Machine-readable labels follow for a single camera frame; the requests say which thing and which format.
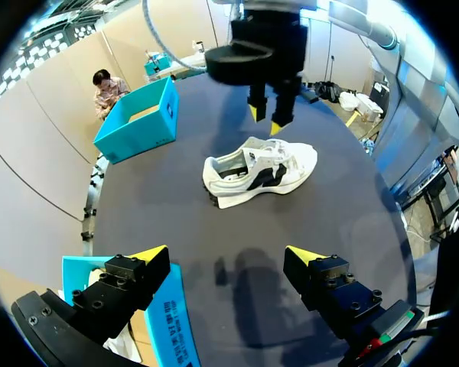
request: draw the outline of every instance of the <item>ceiling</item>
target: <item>ceiling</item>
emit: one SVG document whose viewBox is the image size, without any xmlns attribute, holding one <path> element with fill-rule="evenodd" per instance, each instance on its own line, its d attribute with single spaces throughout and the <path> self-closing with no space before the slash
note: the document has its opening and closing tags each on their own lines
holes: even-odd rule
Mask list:
<svg viewBox="0 0 459 367">
<path fill-rule="evenodd" d="M 58 31 L 69 24 L 92 24 L 105 13 L 128 0 L 50 0 L 47 10 L 40 15 L 24 34 L 24 43 Z"/>
</svg>

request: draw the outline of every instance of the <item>white bag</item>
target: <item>white bag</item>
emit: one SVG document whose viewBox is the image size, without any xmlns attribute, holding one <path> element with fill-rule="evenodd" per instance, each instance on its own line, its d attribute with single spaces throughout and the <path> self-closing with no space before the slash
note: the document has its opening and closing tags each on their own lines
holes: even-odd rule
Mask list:
<svg viewBox="0 0 459 367">
<path fill-rule="evenodd" d="M 345 111 L 353 111 L 359 105 L 359 100 L 352 93 L 342 92 L 340 97 L 338 97 L 340 106 Z"/>
</svg>

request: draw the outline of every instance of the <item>shoe sole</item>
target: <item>shoe sole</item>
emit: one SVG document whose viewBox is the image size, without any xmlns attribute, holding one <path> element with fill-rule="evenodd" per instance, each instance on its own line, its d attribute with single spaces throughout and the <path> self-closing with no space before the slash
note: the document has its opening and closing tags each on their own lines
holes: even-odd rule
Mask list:
<svg viewBox="0 0 459 367">
<path fill-rule="evenodd" d="M 230 208 L 231 206 L 236 206 L 242 204 L 246 201 L 251 200 L 254 196 L 259 195 L 260 193 L 278 193 L 279 195 L 285 195 L 296 190 L 300 187 L 308 177 L 310 177 L 311 172 L 306 176 L 303 176 L 301 179 L 294 183 L 290 183 L 289 185 L 285 186 L 275 186 L 275 187 L 257 187 L 251 191 L 245 191 L 239 195 L 235 196 L 220 196 L 215 197 L 212 193 L 209 193 L 210 197 L 214 196 L 216 201 L 211 199 L 214 205 L 218 206 L 220 209 Z"/>
</svg>

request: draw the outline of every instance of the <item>cardboard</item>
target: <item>cardboard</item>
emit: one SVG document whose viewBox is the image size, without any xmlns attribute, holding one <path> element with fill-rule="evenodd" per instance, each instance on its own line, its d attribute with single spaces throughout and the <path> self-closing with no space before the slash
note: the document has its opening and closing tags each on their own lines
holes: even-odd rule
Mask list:
<svg viewBox="0 0 459 367">
<path fill-rule="evenodd" d="M 152 113 L 152 112 L 158 111 L 158 109 L 159 109 L 159 105 L 150 107 L 149 109 L 144 109 L 143 111 L 135 113 L 133 116 L 131 116 L 129 118 L 128 122 L 131 122 L 131 121 L 134 121 L 136 119 L 139 119 L 140 117 L 143 117 L 144 115 L 147 115 L 148 113 Z"/>
</svg>

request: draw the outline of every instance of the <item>plaid shirt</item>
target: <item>plaid shirt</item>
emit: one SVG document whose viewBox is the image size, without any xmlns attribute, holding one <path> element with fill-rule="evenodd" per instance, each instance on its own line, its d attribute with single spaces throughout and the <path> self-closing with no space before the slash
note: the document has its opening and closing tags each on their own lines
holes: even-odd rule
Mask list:
<svg viewBox="0 0 459 367">
<path fill-rule="evenodd" d="M 125 96 L 130 92 L 127 84 L 121 78 L 113 76 L 107 90 L 97 88 L 93 100 L 95 102 L 95 112 L 99 119 L 105 119 L 110 110 L 116 104 L 116 97 Z"/>
</svg>

